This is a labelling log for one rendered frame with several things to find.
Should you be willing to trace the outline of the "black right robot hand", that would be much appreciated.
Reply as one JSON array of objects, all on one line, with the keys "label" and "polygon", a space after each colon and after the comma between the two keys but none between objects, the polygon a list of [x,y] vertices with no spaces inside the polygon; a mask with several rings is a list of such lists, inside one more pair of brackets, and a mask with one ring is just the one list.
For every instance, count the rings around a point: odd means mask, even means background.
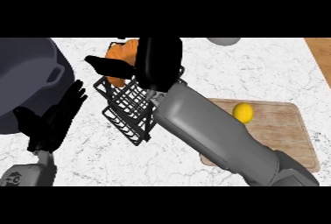
[{"label": "black right robot hand", "polygon": [[140,38],[136,61],[108,59],[88,55],[84,61],[99,75],[130,80],[136,77],[143,89],[167,93],[180,78],[181,40],[174,38]]}]

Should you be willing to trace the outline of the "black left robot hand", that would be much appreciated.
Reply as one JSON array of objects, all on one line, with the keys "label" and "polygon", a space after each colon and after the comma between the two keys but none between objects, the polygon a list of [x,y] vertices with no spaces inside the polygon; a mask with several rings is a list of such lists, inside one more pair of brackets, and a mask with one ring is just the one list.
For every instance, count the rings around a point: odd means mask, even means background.
[{"label": "black left robot hand", "polygon": [[41,116],[26,107],[13,109],[19,131],[29,137],[26,147],[29,152],[53,152],[59,148],[87,98],[82,81],[77,80],[68,88],[59,103],[47,109]]}]

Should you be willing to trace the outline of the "orange croissant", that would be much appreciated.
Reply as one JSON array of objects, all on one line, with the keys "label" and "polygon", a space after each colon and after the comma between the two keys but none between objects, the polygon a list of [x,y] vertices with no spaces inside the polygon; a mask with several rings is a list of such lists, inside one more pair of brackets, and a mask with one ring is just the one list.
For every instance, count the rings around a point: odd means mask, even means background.
[{"label": "orange croissant", "polygon": [[[124,60],[131,66],[136,63],[136,55],[137,55],[137,47],[139,40],[130,39],[125,43],[112,43],[108,48],[106,58],[115,60]],[[108,82],[116,88],[122,88],[125,86],[125,81],[121,78],[109,77]]]}]

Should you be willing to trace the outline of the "wooden cutting board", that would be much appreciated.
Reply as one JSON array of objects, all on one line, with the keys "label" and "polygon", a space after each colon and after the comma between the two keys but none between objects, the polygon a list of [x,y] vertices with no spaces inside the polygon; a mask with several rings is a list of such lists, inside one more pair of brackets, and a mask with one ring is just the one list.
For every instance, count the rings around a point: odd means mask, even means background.
[{"label": "wooden cutting board", "polygon": [[244,101],[211,98],[227,112],[245,102],[252,106],[252,120],[245,124],[252,138],[270,149],[285,152],[310,172],[319,172],[316,150],[307,134],[298,107],[289,102]]}]

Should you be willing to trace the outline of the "dark grey pan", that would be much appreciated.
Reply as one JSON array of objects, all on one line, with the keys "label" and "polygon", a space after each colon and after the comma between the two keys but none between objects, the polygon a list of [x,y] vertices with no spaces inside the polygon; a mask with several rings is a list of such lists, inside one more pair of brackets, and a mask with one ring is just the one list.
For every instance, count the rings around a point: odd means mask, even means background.
[{"label": "dark grey pan", "polygon": [[0,135],[19,132],[13,109],[41,116],[57,104],[75,75],[50,38],[0,38]]}]

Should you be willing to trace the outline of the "grey round object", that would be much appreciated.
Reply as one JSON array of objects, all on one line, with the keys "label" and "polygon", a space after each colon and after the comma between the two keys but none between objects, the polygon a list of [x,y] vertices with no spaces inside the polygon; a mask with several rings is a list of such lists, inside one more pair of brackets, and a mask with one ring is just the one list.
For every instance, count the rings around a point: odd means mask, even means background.
[{"label": "grey round object", "polygon": [[239,38],[208,38],[217,46],[232,46],[238,43]]}]

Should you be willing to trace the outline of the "yellow lemon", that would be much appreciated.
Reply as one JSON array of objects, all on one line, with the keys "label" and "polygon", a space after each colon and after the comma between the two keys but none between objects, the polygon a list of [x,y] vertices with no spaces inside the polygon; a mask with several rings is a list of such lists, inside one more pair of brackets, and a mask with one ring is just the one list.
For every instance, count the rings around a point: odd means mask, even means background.
[{"label": "yellow lemon", "polygon": [[241,102],[233,106],[232,116],[242,122],[248,123],[254,119],[254,108],[249,103]]}]

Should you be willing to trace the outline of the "brown wooden surface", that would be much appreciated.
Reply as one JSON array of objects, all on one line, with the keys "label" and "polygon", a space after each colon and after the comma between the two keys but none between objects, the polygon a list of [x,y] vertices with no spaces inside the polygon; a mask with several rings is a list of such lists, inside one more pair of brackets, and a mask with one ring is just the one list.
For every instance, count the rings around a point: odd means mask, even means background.
[{"label": "brown wooden surface", "polygon": [[304,42],[331,87],[331,38],[304,38]]}]

